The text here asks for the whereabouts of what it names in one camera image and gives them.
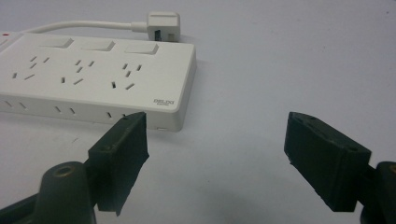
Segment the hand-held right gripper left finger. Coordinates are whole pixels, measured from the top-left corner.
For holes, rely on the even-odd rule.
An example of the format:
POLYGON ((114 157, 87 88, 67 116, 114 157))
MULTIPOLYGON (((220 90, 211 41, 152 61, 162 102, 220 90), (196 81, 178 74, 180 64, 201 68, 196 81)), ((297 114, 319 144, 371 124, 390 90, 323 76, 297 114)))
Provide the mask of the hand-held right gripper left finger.
POLYGON ((147 116, 121 118, 88 151, 87 175, 92 203, 120 215, 138 174, 149 158, 147 116))

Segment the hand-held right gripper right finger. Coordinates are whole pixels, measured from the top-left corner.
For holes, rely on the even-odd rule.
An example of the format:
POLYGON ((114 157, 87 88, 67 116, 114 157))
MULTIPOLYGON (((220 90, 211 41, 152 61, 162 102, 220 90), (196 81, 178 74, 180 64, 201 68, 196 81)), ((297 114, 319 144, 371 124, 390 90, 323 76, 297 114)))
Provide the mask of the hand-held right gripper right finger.
POLYGON ((284 151, 304 179, 334 212, 352 212, 360 175, 371 151, 324 121, 289 113, 284 151))

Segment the white power strip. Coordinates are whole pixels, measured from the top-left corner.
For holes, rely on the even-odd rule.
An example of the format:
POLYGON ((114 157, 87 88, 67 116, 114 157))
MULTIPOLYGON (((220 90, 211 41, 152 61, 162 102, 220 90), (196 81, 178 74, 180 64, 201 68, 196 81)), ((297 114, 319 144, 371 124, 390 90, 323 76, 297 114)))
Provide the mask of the white power strip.
POLYGON ((192 44, 0 31, 0 111, 178 132, 195 70, 192 44))

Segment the white power plug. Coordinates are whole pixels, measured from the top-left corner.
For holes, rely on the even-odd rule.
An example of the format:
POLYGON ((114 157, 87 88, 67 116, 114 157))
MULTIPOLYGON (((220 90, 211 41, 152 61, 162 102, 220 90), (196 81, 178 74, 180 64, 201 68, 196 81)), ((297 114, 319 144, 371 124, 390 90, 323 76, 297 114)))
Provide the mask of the white power plug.
POLYGON ((147 19, 148 38, 153 41, 178 42, 180 16, 176 12, 152 11, 147 19))

